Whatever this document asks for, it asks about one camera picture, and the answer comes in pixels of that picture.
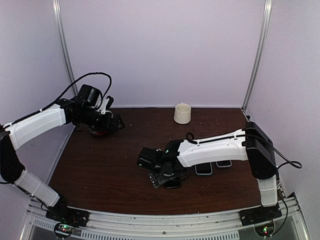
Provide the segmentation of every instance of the black phone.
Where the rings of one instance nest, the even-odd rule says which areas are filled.
[[[165,189],[178,189],[182,187],[180,177],[167,181],[163,184]]]
[[[230,168],[232,166],[232,162],[230,160],[216,161],[215,164],[217,168]]]
[[[195,174],[197,175],[211,175],[212,173],[213,170],[211,162],[195,165]]]

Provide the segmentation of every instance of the phone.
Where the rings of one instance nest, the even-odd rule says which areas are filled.
[[[178,189],[182,187],[180,177],[167,181],[163,184],[165,189]]]
[[[232,166],[232,162],[230,160],[216,161],[215,164],[217,168],[230,168]]]
[[[195,174],[197,175],[211,175],[213,173],[211,162],[201,163],[195,165]]]

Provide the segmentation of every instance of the table surface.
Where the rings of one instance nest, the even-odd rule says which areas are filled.
[[[71,207],[123,214],[177,215],[212,213],[260,204],[257,181],[248,161],[232,161],[230,168],[190,177],[179,189],[153,188],[148,170],[137,166],[142,147],[163,149],[168,141],[218,136],[243,128],[240,109],[193,108],[191,122],[174,122],[173,108],[118,108],[125,129],[93,136],[86,126],[72,134],[55,169],[50,186]]]

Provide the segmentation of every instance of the cup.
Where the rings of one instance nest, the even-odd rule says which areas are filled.
[[[173,119],[177,124],[188,124],[191,121],[191,106],[183,102],[177,104]]]

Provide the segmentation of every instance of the robotic arm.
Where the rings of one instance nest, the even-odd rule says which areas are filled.
[[[42,133],[72,123],[89,126],[92,133],[105,134],[125,127],[120,115],[109,108],[113,98],[102,99],[97,88],[82,85],[79,93],[72,99],[62,98],[50,108],[30,116],[16,124],[0,125],[0,174],[10,184],[17,186],[26,194],[36,197],[61,218],[68,218],[68,201],[51,187],[42,182],[19,161],[16,150]]]
[[[187,133],[186,138],[168,142],[164,151],[144,147],[140,152],[137,164],[151,170],[148,176],[155,188],[197,164],[249,160],[252,175],[258,181],[262,206],[278,203],[278,170],[270,147],[273,143],[254,122],[225,135],[194,140],[193,134]]]

